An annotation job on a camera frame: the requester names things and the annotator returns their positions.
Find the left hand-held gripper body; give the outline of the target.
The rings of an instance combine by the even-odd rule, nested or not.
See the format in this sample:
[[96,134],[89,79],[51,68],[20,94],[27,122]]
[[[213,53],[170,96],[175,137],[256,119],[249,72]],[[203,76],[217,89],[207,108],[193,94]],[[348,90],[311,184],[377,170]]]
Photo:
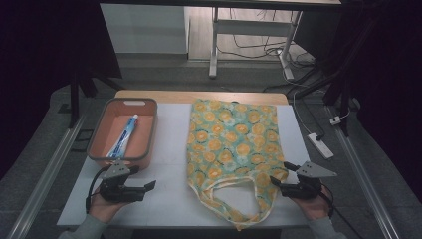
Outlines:
[[105,172],[100,185],[100,195],[103,199],[113,203],[131,203],[142,201],[145,195],[144,187],[127,187],[125,185],[130,174],[130,167],[123,162],[111,164]]

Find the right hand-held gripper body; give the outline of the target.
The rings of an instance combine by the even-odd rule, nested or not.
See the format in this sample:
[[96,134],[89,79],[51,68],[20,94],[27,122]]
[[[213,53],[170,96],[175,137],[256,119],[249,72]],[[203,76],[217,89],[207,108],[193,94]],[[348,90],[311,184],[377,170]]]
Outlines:
[[294,171],[297,184],[282,183],[280,190],[283,196],[297,199],[314,199],[321,193],[321,179],[337,176],[336,172],[328,170],[313,162],[306,161]]

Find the blue and white toothpaste tube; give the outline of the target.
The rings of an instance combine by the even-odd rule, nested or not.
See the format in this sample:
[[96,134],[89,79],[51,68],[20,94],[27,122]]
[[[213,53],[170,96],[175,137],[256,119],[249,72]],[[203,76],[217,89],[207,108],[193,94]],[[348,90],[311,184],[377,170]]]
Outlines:
[[117,141],[107,153],[109,158],[122,158],[125,155],[126,148],[132,133],[134,132],[138,121],[138,115],[133,115],[126,123]]

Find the pink basket with grey rim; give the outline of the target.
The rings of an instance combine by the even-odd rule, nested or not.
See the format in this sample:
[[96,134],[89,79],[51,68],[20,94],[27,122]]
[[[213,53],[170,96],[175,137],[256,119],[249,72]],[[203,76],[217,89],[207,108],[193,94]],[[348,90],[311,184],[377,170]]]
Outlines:
[[134,115],[138,115],[137,123],[121,160],[127,166],[137,165],[141,169],[147,168],[151,161],[157,124],[157,102],[149,98],[122,98],[108,101],[89,143],[88,157],[101,167],[113,163],[115,158],[106,155]]

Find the green yellow floral tote bag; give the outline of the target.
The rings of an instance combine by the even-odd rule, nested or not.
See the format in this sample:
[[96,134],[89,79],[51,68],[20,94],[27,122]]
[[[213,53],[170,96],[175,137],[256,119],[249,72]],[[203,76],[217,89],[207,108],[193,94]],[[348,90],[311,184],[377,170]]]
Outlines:
[[[191,107],[186,145],[187,183],[199,201],[243,230],[264,221],[284,182],[277,108],[217,100],[196,100]],[[258,212],[246,215],[214,195],[216,189],[250,182]]]

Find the person's left hand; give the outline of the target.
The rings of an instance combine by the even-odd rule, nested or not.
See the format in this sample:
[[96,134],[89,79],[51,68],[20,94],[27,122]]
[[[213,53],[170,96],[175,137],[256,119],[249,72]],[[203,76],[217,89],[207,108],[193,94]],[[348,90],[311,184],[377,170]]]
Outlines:
[[106,201],[99,193],[97,193],[91,197],[89,214],[102,223],[110,223],[124,206],[126,206],[126,203],[113,203]]

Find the person's right hand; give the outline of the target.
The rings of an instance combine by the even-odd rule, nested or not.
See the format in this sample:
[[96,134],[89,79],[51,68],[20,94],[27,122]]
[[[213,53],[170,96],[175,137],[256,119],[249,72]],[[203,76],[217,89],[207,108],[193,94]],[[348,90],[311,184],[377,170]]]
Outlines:
[[301,208],[309,221],[326,218],[329,215],[329,205],[320,195],[314,199],[297,199],[293,201]]

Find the white table mat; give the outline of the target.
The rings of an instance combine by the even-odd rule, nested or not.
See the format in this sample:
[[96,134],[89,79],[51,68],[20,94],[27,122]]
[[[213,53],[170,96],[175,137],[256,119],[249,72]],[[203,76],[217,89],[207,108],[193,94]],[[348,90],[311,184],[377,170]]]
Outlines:
[[[155,188],[144,200],[124,206],[110,226],[125,228],[224,228],[233,224],[219,218],[203,206],[187,184],[186,141],[190,104],[158,104],[151,162],[147,169],[131,176],[127,186],[143,186],[156,180]],[[291,106],[277,106],[280,143],[286,161],[296,165],[310,160]],[[86,217],[86,197],[94,175],[100,167],[87,157],[75,186],[58,219],[57,225],[74,227]],[[236,206],[243,213],[258,211],[251,184],[217,189],[217,198]],[[250,229],[305,226],[300,208],[278,193],[270,215]]]

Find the white power strip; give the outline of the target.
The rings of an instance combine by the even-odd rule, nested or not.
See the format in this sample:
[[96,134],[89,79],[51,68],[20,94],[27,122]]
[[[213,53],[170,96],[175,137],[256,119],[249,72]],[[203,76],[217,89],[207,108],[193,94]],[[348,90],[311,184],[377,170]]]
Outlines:
[[322,139],[316,133],[310,133],[307,138],[311,144],[317,149],[323,158],[329,159],[333,157],[332,151],[326,146]]

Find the black stand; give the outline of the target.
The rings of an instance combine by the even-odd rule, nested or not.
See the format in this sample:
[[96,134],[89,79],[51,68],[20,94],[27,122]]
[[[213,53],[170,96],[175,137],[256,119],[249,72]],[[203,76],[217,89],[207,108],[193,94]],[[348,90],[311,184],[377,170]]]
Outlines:
[[82,91],[88,98],[93,98],[97,95],[98,89],[94,79],[100,80],[116,91],[123,90],[123,86],[92,69],[77,70],[70,80],[71,121],[69,128],[73,128],[80,117],[79,91]]
[[326,106],[332,106],[338,99],[340,99],[340,115],[345,117],[349,110],[350,100],[350,86],[352,78],[350,76],[351,69],[366,40],[370,36],[374,27],[379,20],[378,16],[371,16],[366,14],[362,20],[361,27],[358,32],[353,35],[350,43],[346,43],[340,51],[340,55],[336,58],[340,60],[340,64],[335,68],[335,71],[330,75],[326,75],[323,80],[312,83],[306,89],[294,94],[294,98],[302,99],[310,93],[320,90],[328,86],[328,89],[322,97],[322,101]]

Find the white cabinet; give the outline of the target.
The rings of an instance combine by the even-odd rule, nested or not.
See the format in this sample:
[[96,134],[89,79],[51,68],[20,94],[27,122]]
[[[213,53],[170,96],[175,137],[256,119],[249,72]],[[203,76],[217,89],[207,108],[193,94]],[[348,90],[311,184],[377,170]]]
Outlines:
[[187,54],[186,7],[101,4],[118,53]]

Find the aluminium rail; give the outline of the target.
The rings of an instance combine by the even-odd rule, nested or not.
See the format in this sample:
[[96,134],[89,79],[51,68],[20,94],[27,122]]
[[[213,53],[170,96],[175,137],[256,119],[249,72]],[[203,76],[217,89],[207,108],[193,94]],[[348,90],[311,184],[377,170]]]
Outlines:
[[377,193],[360,156],[358,155],[350,137],[348,136],[347,123],[351,112],[340,117],[340,123],[333,126],[338,141],[349,161],[350,167],[358,181],[373,216],[385,239],[401,239],[400,234],[390,216],[387,208]]
[[25,239],[27,236],[86,118],[87,115],[82,114],[66,130],[6,239]]

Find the white desk frame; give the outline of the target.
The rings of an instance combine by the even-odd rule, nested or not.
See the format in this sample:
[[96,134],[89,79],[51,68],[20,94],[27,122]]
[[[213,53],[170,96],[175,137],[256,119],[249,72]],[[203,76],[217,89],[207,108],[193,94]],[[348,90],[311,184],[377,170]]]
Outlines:
[[219,8],[213,8],[212,15],[212,47],[209,66],[209,78],[215,79],[217,76],[217,40],[219,35],[244,35],[244,36],[268,36],[285,37],[286,45],[276,53],[283,67],[283,72],[287,80],[294,78],[290,64],[288,63],[288,53],[294,40],[294,36],[299,26],[302,11],[293,12],[293,19],[290,22],[265,22],[247,20],[219,19]]

